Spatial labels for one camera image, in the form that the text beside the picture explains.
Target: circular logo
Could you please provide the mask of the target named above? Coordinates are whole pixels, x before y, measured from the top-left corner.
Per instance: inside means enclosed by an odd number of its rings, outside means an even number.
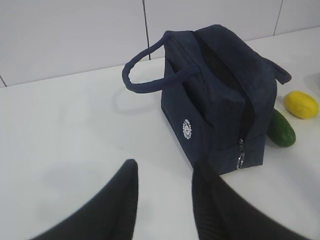
[[[188,119],[185,119],[182,124],[182,130],[184,137],[189,140],[191,139],[192,129],[191,129],[191,123]]]

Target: cucumber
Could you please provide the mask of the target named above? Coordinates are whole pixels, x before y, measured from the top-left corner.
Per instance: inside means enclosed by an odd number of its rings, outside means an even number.
[[[296,142],[296,133],[287,119],[273,109],[267,136],[279,147],[287,148]]]

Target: bag handle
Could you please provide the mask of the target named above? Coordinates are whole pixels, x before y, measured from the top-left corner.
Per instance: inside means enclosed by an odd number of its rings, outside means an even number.
[[[291,80],[292,77],[290,73],[288,73],[286,70],[284,70],[282,67],[280,67],[278,64],[274,63],[273,61],[264,57],[263,59],[272,68],[274,77],[278,80],[279,83],[284,85]]]
[[[192,63],[185,69],[177,72],[176,74],[164,78],[160,78],[157,80],[153,80],[150,82],[144,83],[132,83],[129,78],[129,73],[131,69],[135,66],[137,62],[139,62],[145,56],[153,53],[155,50],[159,49],[165,42],[171,38],[172,35],[169,32],[165,32],[163,37],[156,42],[151,47],[145,49],[144,51],[140,52],[137,56],[135,56],[131,61],[129,61],[122,70],[122,79],[126,86],[126,88],[130,91],[133,91],[138,94],[146,94],[146,93],[153,93],[156,91],[160,91],[162,89],[171,87],[175,84],[183,83],[184,81],[194,77],[198,74],[199,69],[196,64]]]

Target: white tile wall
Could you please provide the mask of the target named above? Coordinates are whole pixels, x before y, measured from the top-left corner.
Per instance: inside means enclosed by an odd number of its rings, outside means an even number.
[[[0,0],[0,34],[8,86],[122,65],[147,47],[142,0]]]
[[[221,24],[244,40],[272,36],[282,0],[145,0],[150,44],[166,30]],[[152,54],[162,57],[163,50]]]
[[[283,0],[275,34],[320,26],[320,0]]]

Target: lemon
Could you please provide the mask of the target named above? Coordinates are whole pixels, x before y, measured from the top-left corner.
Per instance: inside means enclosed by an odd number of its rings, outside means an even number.
[[[309,119],[318,114],[318,103],[308,94],[292,91],[284,97],[286,109],[301,119]]]

